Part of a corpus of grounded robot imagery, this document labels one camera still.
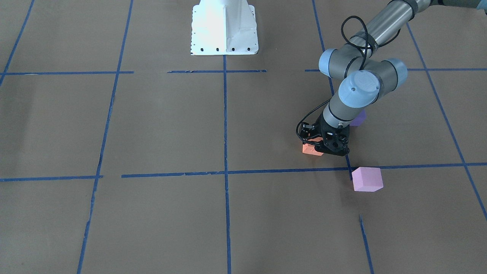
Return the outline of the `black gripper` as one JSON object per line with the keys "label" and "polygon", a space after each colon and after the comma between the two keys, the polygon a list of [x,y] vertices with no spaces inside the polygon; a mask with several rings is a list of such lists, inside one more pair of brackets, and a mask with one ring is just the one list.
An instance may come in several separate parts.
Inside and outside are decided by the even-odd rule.
{"label": "black gripper", "polygon": [[318,151],[336,156],[346,156],[350,152],[348,147],[350,126],[334,128],[324,120],[322,114],[313,126],[313,138],[322,139],[318,142]]}

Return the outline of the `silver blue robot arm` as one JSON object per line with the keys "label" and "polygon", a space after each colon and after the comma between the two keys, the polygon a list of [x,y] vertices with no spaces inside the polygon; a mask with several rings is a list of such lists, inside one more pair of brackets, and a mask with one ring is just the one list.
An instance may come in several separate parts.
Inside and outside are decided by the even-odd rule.
{"label": "silver blue robot arm", "polygon": [[358,16],[344,20],[347,23],[356,19],[362,29],[345,38],[341,48],[322,53],[318,63],[320,72],[341,83],[304,142],[323,154],[345,156],[349,153],[351,124],[367,106],[396,90],[408,77],[407,67],[400,59],[373,61],[371,57],[429,5],[428,0],[392,0],[369,23]]}

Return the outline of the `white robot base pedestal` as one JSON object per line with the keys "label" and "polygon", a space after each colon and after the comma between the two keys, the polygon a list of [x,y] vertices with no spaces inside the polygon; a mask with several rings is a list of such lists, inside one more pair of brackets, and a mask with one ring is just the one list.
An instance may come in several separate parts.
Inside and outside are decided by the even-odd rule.
{"label": "white robot base pedestal", "polygon": [[191,28],[193,56],[259,52],[255,7],[247,0],[201,0],[193,6]]}

